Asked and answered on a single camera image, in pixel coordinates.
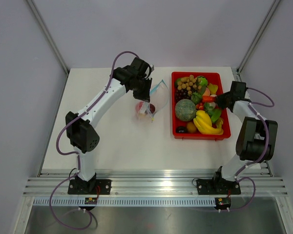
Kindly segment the clear zip top bag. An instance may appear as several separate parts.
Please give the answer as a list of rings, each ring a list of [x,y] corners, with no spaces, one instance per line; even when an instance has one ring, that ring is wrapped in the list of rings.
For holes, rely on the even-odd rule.
[[[168,101],[169,101],[169,87],[167,86],[166,82],[162,79],[159,83],[157,83],[151,88],[150,102],[143,101],[145,113],[138,115],[135,112],[136,119],[139,121],[153,122],[155,119],[155,116],[168,104]],[[153,104],[156,108],[153,114],[149,110],[150,103]]]

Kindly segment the yellow banana bunch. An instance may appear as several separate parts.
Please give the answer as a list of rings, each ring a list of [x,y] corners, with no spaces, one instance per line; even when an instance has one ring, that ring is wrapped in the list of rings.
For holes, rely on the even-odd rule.
[[[224,133],[222,129],[223,119],[220,117],[215,122],[215,128],[209,115],[203,111],[198,110],[196,112],[196,117],[193,119],[193,123],[198,131],[204,135],[222,135]]]

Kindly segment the orange carrot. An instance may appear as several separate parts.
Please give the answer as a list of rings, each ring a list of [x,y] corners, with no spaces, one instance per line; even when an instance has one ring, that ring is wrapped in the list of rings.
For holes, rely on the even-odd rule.
[[[215,102],[215,100],[216,100],[216,97],[202,96],[202,102],[203,103]]]

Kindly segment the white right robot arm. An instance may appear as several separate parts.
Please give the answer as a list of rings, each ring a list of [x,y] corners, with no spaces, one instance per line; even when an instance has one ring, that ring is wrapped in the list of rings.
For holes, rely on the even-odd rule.
[[[239,194],[241,173],[254,164],[270,160],[274,154],[278,124],[263,117],[255,108],[255,105],[273,107],[274,102],[270,105],[253,102],[246,98],[248,90],[246,83],[233,81],[230,90],[216,98],[221,109],[228,108],[242,122],[235,155],[211,180],[216,194]]]

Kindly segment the dark purple passion fruit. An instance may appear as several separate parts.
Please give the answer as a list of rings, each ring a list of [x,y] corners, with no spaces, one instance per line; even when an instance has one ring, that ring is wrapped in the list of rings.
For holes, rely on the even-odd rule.
[[[149,110],[153,114],[155,112],[156,108],[155,108],[155,106],[153,104],[150,103],[149,104]]]

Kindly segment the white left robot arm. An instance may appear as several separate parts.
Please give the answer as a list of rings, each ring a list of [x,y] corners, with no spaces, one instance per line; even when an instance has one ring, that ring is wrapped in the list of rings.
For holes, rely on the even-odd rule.
[[[134,58],[130,65],[113,68],[102,91],[79,112],[65,116],[66,135],[77,153],[77,172],[70,179],[68,194],[94,195],[99,193],[101,180],[97,180],[94,168],[93,150],[100,137],[96,132],[99,121],[108,109],[128,91],[137,100],[149,102],[154,66],[140,58]]]

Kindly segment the red apple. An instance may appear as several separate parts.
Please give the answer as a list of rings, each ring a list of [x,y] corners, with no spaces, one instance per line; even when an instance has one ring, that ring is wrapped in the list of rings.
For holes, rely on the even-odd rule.
[[[136,114],[144,114],[145,113],[145,108],[144,108],[144,102],[143,101],[140,101],[136,104],[135,106],[135,111],[136,111]]]

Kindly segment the green leafy vegetable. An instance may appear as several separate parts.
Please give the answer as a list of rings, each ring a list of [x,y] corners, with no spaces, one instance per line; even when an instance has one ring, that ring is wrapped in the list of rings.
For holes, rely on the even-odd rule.
[[[209,115],[212,123],[215,123],[222,114],[222,110],[218,108],[215,102],[206,102],[204,104],[204,110]]]

